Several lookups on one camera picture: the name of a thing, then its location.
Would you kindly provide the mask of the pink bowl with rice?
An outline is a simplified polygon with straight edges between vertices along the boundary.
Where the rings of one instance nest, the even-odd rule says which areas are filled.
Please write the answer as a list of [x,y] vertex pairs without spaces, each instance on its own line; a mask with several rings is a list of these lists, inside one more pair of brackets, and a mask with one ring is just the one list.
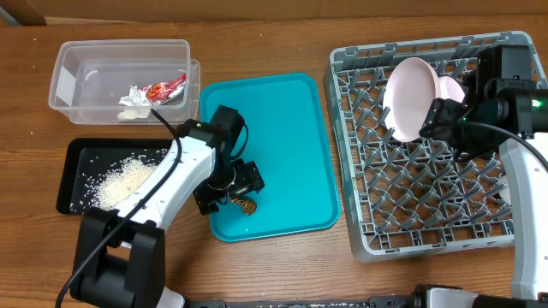
[[440,98],[451,99],[461,103],[465,98],[465,92],[462,90],[459,82],[450,76],[440,76],[438,78],[440,86]]

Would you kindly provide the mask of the brown food scrap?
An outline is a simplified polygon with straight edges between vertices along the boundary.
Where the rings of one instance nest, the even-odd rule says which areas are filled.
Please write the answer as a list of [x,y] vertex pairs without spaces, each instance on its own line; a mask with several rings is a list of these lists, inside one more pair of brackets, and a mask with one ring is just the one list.
[[257,210],[257,205],[248,198],[232,198],[230,203],[238,205],[246,216],[251,216]]

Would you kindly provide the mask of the pink round plate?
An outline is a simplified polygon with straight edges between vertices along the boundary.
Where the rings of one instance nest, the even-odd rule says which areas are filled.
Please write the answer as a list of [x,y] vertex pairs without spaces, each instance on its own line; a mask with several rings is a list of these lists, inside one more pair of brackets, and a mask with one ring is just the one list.
[[394,129],[392,137],[400,142],[418,139],[431,103],[439,96],[438,76],[429,63],[418,57],[400,62],[387,81],[383,97],[383,107],[389,110],[384,123]]

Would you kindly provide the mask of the red snack wrapper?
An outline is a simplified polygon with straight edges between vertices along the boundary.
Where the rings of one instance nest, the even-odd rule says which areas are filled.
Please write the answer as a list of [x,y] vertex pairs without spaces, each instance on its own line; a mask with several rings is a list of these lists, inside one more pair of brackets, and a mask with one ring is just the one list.
[[142,89],[151,104],[165,104],[183,93],[187,74],[183,73],[172,81],[158,82]]

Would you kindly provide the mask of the white tissue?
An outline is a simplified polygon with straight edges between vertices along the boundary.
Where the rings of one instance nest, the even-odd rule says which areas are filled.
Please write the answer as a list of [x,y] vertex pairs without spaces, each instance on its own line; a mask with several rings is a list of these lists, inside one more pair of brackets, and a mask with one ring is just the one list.
[[146,119],[151,114],[152,103],[137,86],[130,86],[128,95],[121,97],[118,103],[124,106],[117,115],[120,121]]

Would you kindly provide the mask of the white cup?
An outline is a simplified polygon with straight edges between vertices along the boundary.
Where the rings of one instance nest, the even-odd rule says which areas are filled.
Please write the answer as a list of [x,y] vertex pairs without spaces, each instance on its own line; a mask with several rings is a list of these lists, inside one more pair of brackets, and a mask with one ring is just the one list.
[[503,189],[498,193],[500,195],[500,198],[507,204],[511,203],[511,197],[510,197],[510,191],[509,191],[509,183],[506,175],[502,175],[501,178],[498,180],[498,183],[500,185],[503,185]]

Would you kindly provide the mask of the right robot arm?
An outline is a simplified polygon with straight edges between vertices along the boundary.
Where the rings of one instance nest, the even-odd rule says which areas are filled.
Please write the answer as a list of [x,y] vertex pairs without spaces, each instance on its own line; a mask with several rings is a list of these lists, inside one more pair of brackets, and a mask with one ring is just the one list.
[[472,157],[498,152],[514,222],[512,294],[523,306],[547,304],[547,91],[504,88],[466,108],[436,98],[420,136],[441,139]]

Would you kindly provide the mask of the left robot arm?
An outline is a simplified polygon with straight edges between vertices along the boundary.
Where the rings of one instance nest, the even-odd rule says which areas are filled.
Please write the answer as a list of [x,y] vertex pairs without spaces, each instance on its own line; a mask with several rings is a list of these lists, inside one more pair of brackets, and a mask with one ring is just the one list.
[[239,115],[188,120],[174,129],[164,160],[135,191],[112,210],[84,215],[73,274],[56,304],[70,294],[97,307],[185,306],[185,298],[165,285],[165,233],[189,197],[204,215],[223,201],[246,215],[256,211],[247,195],[265,183],[255,163],[233,152],[246,130]]

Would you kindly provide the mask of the black waste tray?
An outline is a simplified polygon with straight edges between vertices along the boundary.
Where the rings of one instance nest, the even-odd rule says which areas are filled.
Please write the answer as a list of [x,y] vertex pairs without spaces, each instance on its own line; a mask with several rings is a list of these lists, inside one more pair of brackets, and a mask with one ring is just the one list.
[[123,164],[138,160],[156,166],[171,146],[170,139],[77,138],[66,152],[57,195],[57,211],[81,215],[98,204],[97,190]]

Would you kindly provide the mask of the teal serving tray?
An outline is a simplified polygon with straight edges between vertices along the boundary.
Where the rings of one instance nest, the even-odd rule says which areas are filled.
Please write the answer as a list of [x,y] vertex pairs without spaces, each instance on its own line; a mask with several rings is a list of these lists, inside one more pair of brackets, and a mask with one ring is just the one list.
[[236,204],[220,206],[209,216],[212,233],[238,242],[331,228],[341,205],[315,80],[292,73],[211,84],[200,95],[201,120],[220,105],[244,118],[248,130],[236,147],[265,186],[248,194],[257,205],[250,216]]

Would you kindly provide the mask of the grey dish rack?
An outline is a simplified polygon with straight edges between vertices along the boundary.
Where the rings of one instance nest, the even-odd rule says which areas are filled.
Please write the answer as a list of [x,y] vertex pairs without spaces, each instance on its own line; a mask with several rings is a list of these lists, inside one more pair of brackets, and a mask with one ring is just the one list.
[[409,57],[439,76],[463,80],[477,54],[498,44],[532,46],[522,31],[334,49],[325,96],[342,172],[342,200],[354,257],[362,262],[485,248],[514,242],[502,199],[498,156],[456,163],[441,140],[402,143],[382,101],[396,65]]

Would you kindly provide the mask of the spilled white rice pile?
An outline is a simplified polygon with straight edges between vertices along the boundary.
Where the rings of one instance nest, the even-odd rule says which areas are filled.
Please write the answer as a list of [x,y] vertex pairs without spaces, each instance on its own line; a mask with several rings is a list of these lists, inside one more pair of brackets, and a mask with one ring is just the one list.
[[134,193],[164,159],[166,148],[86,148],[68,202],[70,214],[111,210]]

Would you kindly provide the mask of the clear plastic bin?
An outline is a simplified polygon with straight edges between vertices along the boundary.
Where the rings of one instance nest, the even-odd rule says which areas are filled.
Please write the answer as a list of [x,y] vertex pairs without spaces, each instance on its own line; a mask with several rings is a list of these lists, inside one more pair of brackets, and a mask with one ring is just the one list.
[[183,93],[165,104],[152,104],[172,124],[198,114],[200,64],[184,39],[110,39],[62,44],[51,76],[49,106],[81,125],[153,125],[146,119],[120,121],[119,99],[130,86],[143,89],[187,74]]

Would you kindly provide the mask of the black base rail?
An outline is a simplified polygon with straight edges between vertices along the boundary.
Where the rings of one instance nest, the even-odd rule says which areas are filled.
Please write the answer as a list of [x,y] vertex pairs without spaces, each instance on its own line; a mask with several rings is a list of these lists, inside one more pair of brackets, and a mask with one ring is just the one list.
[[547,308],[547,293],[537,299],[490,296],[459,287],[419,285],[410,295],[371,296],[363,300],[226,302],[183,298],[182,308]]

